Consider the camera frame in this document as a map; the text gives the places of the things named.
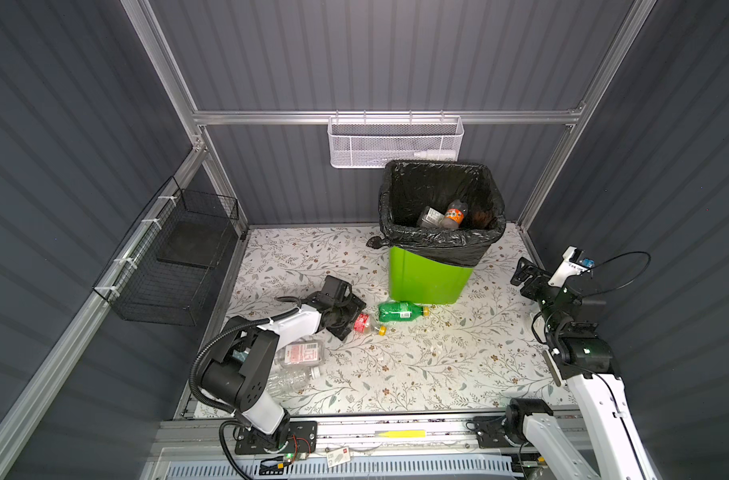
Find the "clear bottle pink label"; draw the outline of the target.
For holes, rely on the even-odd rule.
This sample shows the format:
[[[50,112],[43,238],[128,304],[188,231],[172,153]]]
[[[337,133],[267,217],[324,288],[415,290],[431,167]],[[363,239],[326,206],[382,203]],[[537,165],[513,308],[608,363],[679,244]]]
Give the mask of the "clear bottle pink label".
[[[303,341],[284,346],[276,360],[286,367],[316,367],[324,363],[326,347],[320,341]]]

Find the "clear bottle white green label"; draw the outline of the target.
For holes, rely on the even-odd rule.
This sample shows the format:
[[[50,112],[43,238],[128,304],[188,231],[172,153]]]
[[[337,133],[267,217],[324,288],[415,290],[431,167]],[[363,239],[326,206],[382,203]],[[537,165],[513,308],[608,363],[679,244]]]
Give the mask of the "clear bottle white green label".
[[[417,226],[423,229],[441,229],[442,221],[445,219],[442,212],[427,206],[419,216]]]

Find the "clear bottle orange cap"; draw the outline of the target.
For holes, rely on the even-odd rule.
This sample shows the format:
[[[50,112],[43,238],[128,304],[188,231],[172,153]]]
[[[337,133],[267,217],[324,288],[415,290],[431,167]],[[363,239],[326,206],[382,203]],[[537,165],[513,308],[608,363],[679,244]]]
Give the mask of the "clear bottle orange cap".
[[[450,203],[447,211],[440,221],[440,228],[444,230],[458,230],[465,220],[469,211],[466,202],[457,199]]]

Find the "green bottle yellow cap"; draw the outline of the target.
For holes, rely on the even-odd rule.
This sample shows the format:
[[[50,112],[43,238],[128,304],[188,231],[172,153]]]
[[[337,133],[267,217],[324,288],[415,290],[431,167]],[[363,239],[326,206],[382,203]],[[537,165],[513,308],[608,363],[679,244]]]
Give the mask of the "green bottle yellow cap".
[[[379,305],[379,321],[382,323],[409,322],[430,314],[430,308],[408,301],[384,302]]]

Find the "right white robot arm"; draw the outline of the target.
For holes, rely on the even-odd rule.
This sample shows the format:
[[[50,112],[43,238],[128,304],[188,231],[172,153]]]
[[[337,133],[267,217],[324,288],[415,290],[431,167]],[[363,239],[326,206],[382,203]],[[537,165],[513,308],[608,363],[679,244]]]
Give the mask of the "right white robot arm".
[[[570,247],[555,272],[521,258],[511,279],[524,298],[539,306],[544,331],[536,338],[546,349],[556,384],[568,388],[577,402],[598,465],[584,460],[543,400],[512,400],[503,427],[518,448],[536,448],[558,479],[656,479],[615,354],[597,331],[606,294],[575,285],[578,279],[592,279],[598,267]]]

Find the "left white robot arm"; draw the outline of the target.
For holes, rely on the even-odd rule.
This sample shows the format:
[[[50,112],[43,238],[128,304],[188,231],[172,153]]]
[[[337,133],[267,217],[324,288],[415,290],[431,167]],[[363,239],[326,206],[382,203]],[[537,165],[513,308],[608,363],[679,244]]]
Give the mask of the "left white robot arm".
[[[324,330],[344,340],[367,304],[350,283],[326,276],[304,298],[282,296],[290,309],[258,320],[234,316],[194,358],[188,388],[198,402],[224,411],[270,442],[284,441],[290,413],[268,393],[278,350]]]

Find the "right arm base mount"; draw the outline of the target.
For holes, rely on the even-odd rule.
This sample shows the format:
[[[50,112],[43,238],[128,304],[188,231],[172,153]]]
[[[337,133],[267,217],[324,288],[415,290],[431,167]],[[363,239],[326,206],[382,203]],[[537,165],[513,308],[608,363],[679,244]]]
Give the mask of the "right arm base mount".
[[[526,442],[522,422],[517,416],[475,416],[471,424],[471,430],[483,449],[519,447]]]

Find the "clear bottle red label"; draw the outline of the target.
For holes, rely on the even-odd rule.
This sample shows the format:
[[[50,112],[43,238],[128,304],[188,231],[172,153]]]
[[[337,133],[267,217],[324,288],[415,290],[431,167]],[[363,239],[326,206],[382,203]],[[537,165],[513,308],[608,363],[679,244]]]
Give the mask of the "clear bottle red label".
[[[354,320],[354,332],[360,334],[377,334],[385,336],[387,328],[384,324],[374,320],[372,316],[366,313],[361,313],[356,320]]]

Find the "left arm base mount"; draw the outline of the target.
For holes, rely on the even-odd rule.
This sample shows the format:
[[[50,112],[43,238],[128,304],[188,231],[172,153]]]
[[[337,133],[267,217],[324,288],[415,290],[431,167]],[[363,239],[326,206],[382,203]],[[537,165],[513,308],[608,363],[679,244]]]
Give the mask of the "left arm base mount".
[[[316,451],[318,422],[290,420],[280,424],[274,434],[258,428],[240,428],[236,434],[236,455],[311,454]]]

